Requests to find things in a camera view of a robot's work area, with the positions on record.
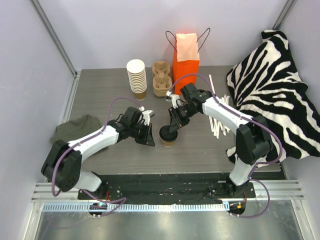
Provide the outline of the black plastic cup lid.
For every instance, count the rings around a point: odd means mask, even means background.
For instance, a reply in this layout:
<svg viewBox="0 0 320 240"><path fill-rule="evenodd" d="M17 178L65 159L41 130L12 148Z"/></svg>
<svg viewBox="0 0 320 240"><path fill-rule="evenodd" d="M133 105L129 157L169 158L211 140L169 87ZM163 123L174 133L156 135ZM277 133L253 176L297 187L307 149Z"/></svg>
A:
<svg viewBox="0 0 320 240"><path fill-rule="evenodd" d="M174 142L178 137L178 132L175 131L173 133L169 132L170 126L164 125L159 130L159 137L161 140L165 142Z"/></svg>

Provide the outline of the brown paper coffee cup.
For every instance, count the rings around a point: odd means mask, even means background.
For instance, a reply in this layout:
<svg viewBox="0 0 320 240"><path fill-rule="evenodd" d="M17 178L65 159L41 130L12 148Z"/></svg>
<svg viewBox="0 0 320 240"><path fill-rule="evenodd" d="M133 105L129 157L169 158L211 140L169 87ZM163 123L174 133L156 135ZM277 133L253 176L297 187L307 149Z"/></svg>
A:
<svg viewBox="0 0 320 240"><path fill-rule="evenodd" d="M171 147L174 145L175 143L175 139L171 140L171 139L161 139L161 142L162 144L165 146L165 147Z"/></svg>

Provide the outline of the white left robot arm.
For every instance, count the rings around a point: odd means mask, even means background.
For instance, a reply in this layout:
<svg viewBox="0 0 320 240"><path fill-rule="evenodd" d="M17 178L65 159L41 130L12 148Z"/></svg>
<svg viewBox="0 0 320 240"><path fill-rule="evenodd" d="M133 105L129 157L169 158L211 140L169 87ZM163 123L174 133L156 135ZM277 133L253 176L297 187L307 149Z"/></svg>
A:
<svg viewBox="0 0 320 240"><path fill-rule="evenodd" d="M102 199L108 185L101 176L82 170L82 163L100 150L133 138L137 144L155 146L151 118L153 110L128 107L118 119L107 122L100 129L76 140L56 141L41 168L41 173L61 192L72 188L88 191L93 198Z"/></svg>

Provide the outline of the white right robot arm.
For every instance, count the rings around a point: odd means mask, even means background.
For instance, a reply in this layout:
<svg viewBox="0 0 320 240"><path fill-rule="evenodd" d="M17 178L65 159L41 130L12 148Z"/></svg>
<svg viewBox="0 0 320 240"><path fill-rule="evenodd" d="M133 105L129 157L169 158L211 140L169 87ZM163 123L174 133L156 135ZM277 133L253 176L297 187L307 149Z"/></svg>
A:
<svg viewBox="0 0 320 240"><path fill-rule="evenodd" d="M226 193L233 198L243 193L255 164L265 157L274 147L268 124L264 117L242 115L238 110L218 100L208 90L197 89L193 83L184 86L180 92L184 97L178 103L178 95L166 94L172 107L168 112L170 124L159 130L162 142L172 144L178 137L178 130L188 125L190 118L197 113L212 117L235 134L237 161L226 178Z"/></svg>

